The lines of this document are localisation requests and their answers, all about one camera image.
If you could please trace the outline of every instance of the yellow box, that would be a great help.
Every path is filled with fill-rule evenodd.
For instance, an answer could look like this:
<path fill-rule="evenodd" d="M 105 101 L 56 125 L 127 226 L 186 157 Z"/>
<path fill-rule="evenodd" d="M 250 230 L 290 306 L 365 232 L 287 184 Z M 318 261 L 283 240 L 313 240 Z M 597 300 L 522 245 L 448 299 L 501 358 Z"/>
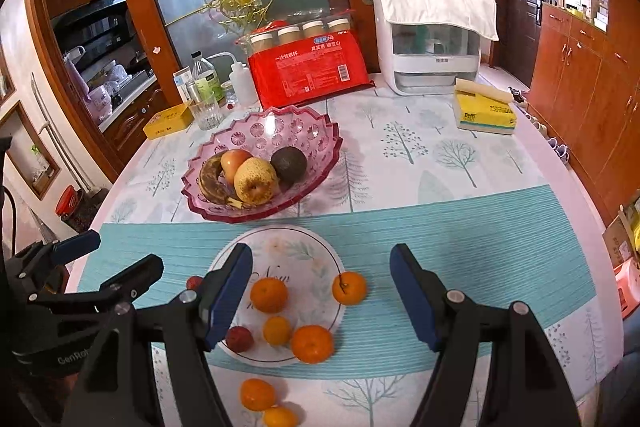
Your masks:
<path fill-rule="evenodd" d="M 178 132 L 186 129 L 193 121 L 193 115 L 189 110 L 189 106 L 185 103 L 174 105 L 169 109 L 157 112 L 151 117 L 144 131 L 149 140 L 159 138 L 172 132 Z"/>

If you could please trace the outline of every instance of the blue gripper pad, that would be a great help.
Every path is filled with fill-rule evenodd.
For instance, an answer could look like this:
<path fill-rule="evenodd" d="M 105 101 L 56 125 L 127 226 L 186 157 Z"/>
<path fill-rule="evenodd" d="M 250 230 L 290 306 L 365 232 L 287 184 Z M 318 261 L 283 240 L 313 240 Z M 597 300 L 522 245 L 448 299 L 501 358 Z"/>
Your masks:
<path fill-rule="evenodd" d="M 231 267 L 224 285 L 216 296 L 213 306 L 209 309 L 209 332 L 206 335 L 206 341 L 211 349 L 225 338 L 231 321 L 238 310 L 242 295 L 249 282 L 249 277 L 251 277 L 251 272 L 254 269 L 254 258 L 251 248 L 242 243 L 238 243 L 220 270 L 224 271 L 226 264 L 233 262 L 233 258 L 236 255 L 238 258 Z"/>
<path fill-rule="evenodd" d="M 406 245 L 392 248 L 389 271 L 418 340 L 438 351 L 441 339 L 436 333 L 433 309 L 416 279 L 423 270 Z"/>

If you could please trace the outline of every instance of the glass fruit bowl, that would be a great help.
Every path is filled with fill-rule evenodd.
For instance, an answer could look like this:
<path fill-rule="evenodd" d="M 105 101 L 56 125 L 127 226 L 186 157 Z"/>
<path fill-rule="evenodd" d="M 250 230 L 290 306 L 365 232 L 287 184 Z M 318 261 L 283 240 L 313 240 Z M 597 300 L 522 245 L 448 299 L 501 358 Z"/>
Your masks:
<path fill-rule="evenodd" d="M 211 139 L 199 147 L 197 156 L 189 160 L 189 169 L 182 176 L 182 193 L 187 196 L 191 212 L 209 221 L 241 223 L 271 216 L 298 203 L 324 181 L 338 161 L 341 145 L 338 124 L 332 123 L 327 115 L 320 115 L 310 107 L 270 107 L 212 134 Z M 290 187 L 280 184 L 280 190 L 270 201 L 236 208 L 229 203 L 212 203 L 203 196 L 198 176 L 212 156 L 230 149 L 244 149 L 254 157 L 269 161 L 276 150 L 286 146 L 296 147 L 305 154 L 306 171 L 302 179 Z M 233 196 L 231 187 L 227 186 L 227 192 Z"/>

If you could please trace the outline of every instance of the avocado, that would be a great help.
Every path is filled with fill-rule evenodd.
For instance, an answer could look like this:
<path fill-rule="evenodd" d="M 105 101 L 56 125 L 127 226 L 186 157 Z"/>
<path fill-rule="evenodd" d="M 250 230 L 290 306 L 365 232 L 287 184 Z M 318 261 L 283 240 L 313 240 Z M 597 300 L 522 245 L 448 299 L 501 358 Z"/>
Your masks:
<path fill-rule="evenodd" d="M 273 153 L 271 165 L 281 181 L 292 185 L 305 175 L 306 156 L 296 147 L 283 147 Z"/>

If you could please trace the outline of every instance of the cable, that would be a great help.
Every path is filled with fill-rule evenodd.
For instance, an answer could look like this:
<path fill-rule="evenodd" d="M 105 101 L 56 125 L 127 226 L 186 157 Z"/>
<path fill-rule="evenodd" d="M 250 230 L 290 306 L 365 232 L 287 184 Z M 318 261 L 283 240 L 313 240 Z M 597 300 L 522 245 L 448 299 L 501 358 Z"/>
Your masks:
<path fill-rule="evenodd" d="M 9 192 L 9 189 L 6 188 L 4 185 L 2 186 L 2 190 L 4 190 L 4 193 L 9 197 L 9 201 L 11 202 L 12 214 L 14 218 L 14 228 L 11 233 L 11 257 L 13 257 L 15 255 L 15 227 L 17 224 L 17 216 L 15 213 L 15 200 L 11 192 Z"/>

